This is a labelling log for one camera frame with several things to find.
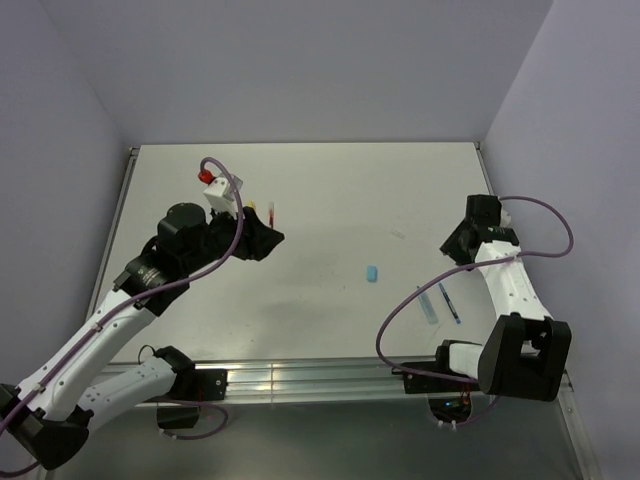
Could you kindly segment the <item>blue thin pen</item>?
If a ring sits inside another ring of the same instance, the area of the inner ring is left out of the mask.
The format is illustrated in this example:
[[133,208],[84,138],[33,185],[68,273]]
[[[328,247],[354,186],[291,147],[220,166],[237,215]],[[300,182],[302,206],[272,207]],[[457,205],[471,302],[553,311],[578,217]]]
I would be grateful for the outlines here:
[[449,296],[445,286],[441,282],[439,282],[438,283],[438,287],[439,287],[441,295],[442,295],[442,297],[443,297],[443,299],[444,299],[444,301],[445,301],[445,303],[447,305],[447,308],[449,309],[449,312],[452,315],[452,318],[454,319],[454,321],[455,321],[455,323],[457,325],[460,325],[461,324],[460,316],[459,316],[457,310],[455,309],[455,306],[454,306],[454,304],[453,304],[453,302],[451,300],[451,297]]

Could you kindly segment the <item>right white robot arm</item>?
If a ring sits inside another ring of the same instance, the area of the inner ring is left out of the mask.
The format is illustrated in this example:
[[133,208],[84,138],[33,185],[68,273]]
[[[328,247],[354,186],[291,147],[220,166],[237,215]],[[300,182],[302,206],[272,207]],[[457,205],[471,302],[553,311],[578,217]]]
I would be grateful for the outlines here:
[[446,390],[474,380],[488,395],[550,402],[560,388],[572,332],[542,304],[522,260],[529,253],[502,218],[499,197],[470,195],[463,220],[440,247],[458,267],[481,273],[496,323],[482,345],[444,341],[433,378]]

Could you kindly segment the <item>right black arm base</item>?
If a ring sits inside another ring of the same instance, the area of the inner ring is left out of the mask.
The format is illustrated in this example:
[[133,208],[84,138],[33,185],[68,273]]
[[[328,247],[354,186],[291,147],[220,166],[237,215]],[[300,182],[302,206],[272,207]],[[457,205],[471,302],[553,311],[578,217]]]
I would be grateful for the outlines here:
[[[409,370],[435,372],[439,376],[417,375],[409,372]],[[402,378],[404,393],[408,395],[480,392],[480,387],[476,381],[453,371],[440,368],[435,360],[403,362],[401,369],[393,367],[391,373]]]

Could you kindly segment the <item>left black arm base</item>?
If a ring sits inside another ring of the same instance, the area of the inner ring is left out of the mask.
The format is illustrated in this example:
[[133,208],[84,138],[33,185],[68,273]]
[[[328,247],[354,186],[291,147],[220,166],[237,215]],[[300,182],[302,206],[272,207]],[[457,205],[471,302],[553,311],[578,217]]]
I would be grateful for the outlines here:
[[225,369],[194,369],[179,374],[169,392],[158,398],[161,403],[174,401],[172,406],[156,408],[158,427],[169,432],[192,429],[205,414],[217,411],[221,413],[222,421],[215,432],[220,431],[226,426],[229,414],[223,407],[212,403],[225,398],[226,388]]

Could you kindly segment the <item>red thin pen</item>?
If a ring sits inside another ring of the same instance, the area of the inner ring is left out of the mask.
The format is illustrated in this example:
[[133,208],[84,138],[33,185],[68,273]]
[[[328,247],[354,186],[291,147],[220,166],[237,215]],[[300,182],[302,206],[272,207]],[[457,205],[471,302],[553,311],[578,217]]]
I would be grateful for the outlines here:
[[273,201],[268,203],[268,225],[269,228],[275,229],[275,203]]

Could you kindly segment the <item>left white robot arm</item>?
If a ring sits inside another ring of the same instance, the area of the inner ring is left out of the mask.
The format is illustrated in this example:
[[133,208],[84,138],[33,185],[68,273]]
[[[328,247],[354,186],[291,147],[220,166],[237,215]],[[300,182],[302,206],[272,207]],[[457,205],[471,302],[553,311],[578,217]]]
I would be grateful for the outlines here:
[[172,206],[157,233],[117,277],[103,303],[44,366],[1,387],[1,429],[54,470],[110,420],[147,400],[201,405],[194,362],[172,346],[97,384],[96,376],[135,335],[160,317],[196,272],[229,257],[261,261],[285,239],[246,207],[239,216]]

